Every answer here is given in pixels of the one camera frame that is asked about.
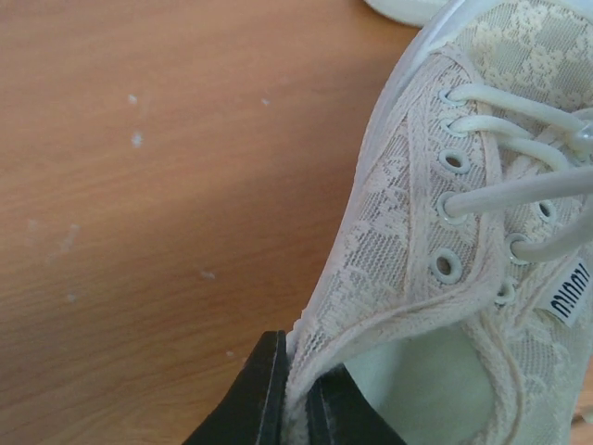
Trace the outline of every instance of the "lace fabric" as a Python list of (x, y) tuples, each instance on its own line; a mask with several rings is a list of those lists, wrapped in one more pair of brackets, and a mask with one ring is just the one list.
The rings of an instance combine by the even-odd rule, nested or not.
[[(303, 397), (334, 365), (372, 346), (414, 337), (456, 322), (473, 341), (496, 392), (496, 409), (474, 444), (567, 443), (573, 408), (593, 349), (593, 299), (567, 328), (536, 309), (550, 283), (574, 258), (593, 266), (590, 246), (555, 261), (517, 265), (504, 253), (506, 234), (536, 242), (582, 212), (585, 197), (553, 199), (554, 218), (537, 205), (443, 221), (435, 210), (445, 191), (474, 190), (546, 171), (532, 158), (500, 152), (494, 136), (454, 138), (440, 122), (494, 114), (541, 142), (565, 150), (557, 132), (509, 111), (469, 101), (448, 107), (439, 93), (484, 82), (565, 111), (593, 105), (593, 26), (541, 0), (506, 0), (425, 60), (391, 111), (362, 192), (348, 203), (348, 224), (336, 239), (310, 305), (293, 338), (284, 438), (307, 443)], [(438, 154), (454, 147), (471, 169), (443, 169)], [(447, 246), (459, 256), (458, 285), (443, 286), (426, 268)], [(493, 304), (504, 278), (517, 300)]]

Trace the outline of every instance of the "white rubber sole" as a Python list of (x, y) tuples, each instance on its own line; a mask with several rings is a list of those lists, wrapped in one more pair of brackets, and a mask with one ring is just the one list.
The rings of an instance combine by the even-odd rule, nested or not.
[(364, 0), (367, 5), (382, 16), (422, 27), (428, 23), (447, 0)]

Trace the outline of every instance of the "wooden surface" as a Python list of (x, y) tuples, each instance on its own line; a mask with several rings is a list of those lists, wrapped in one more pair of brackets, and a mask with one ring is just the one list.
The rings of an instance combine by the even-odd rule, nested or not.
[(0, 443), (185, 439), (309, 299), (415, 33), (359, 0), (0, 0)]

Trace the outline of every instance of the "brand label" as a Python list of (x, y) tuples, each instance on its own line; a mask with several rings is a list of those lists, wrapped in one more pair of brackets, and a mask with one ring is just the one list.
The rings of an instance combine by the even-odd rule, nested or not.
[(574, 260), (566, 273), (550, 284), (537, 307), (554, 315), (569, 327), (574, 325), (579, 314), (587, 307), (593, 288), (591, 273), (585, 262)]

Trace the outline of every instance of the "white spot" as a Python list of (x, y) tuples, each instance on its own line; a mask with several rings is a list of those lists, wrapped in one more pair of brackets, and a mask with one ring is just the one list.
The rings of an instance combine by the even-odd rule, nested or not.
[(140, 147), (142, 145), (142, 142), (142, 134), (140, 132), (134, 132), (134, 134), (132, 135), (132, 145), (134, 146), (134, 148)]
[(74, 244), (74, 238), (76, 238), (76, 235), (80, 232), (80, 230), (81, 230), (81, 227), (78, 224), (70, 225), (70, 231), (68, 233), (68, 236), (66, 236), (66, 239), (64, 239), (64, 241), (59, 243), (60, 253), (70, 252), (70, 249), (72, 248), (72, 245)]
[(200, 274), (202, 275), (202, 278), (206, 278), (207, 280), (214, 280), (216, 278), (216, 275), (213, 272), (200, 271)]

